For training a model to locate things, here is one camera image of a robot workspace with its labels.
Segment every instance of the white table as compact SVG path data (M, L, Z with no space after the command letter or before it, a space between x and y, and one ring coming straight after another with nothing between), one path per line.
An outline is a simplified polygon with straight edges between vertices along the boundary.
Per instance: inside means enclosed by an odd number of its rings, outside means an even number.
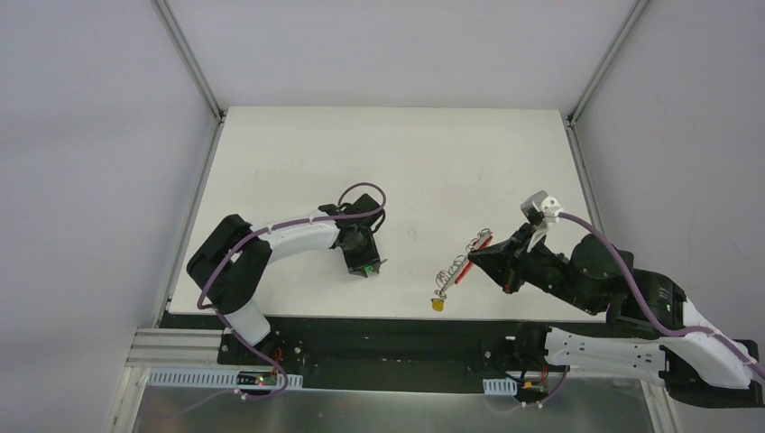
M431 309L436 273L482 228L495 241L511 235L532 193L545 189L567 212L587 215L559 112L437 108L230 108L170 312L198 312L199 288L185 265L223 217L302 217L362 180L389 198L375 236L388 260L381 274L349 275L339 251L276 262L255 294L264 314L593 319L528 284L505 295L477 268L449 289L443 312ZM563 221L547 245L569 254L584 234Z

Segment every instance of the yellow tip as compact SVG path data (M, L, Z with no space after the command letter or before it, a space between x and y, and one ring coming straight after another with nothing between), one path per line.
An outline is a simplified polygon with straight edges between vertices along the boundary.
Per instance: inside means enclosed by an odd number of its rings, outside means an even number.
M443 311L444 310L444 300L434 298L430 300L430 306L433 307L435 311Z

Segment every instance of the metal frame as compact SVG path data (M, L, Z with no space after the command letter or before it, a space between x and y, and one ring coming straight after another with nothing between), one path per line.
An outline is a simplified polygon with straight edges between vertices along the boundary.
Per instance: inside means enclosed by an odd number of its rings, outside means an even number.
M223 129L225 113L218 104L215 94L207 82L207 79L202 72L202 68L198 64L198 60L189 46L188 40L183 34L177 18L172 12L168 0L152 0L152 3L168 32L173 46L175 46L191 79L194 81L200 96L205 100L211 115L216 121L216 130L207 151L204 165L198 177L189 212L183 221L182 236L178 245L175 263L173 264L171 273L167 279L165 293L160 302L161 305L156 309L154 325L159 326L162 320L162 315L166 310L167 303L171 300L171 293L182 268L182 260L189 242L193 221L198 212L202 192L207 184L207 177ZM576 122L586 110L597 89L603 83L606 73L613 65L624 43L634 30L635 24L643 16L650 3L651 0L634 1L606 53L601 58L593 76L587 83L584 92L578 99L575 109L567 116L567 120L565 121L567 137L576 164L580 183L582 185L582 190L585 194L585 202L588 212L593 224L601 230L603 230L603 221L600 216L598 200L585 156L576 137ZM217 364L217 350L219 348L221 337L221 331L219 330L138 329L126 361L126 367L115 396L115 401L109 414L109 422L106 426L106 431L111 433L131 432L133 430L151 367L184 366L226 369L236 368L236 366L232 365ZM247 366L246 368L250 370L253 369L252 366ZM654 429L657 432L681 431L680 424L677 421L677 413L675 411L674 403L668 397L666 391L646 383L642 386L651 419L654 424Z

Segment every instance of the white wall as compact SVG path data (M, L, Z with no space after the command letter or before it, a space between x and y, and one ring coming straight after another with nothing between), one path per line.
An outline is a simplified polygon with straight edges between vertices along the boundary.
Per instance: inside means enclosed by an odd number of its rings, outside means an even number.
M765 3L657 1L579 124L608 235L765 348ZM765 410L679 405L687 431Z
M573 109L632 0L174 0L228 106Z
M0 431L100 431L212 134L151 3L0 5Z

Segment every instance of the yellow object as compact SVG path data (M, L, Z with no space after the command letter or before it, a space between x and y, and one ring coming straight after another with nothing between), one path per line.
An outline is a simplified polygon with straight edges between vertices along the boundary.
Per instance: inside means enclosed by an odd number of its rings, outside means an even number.
M433 307L435 311L443 311L444 310L444 300L434 298L430 300L430 306Z

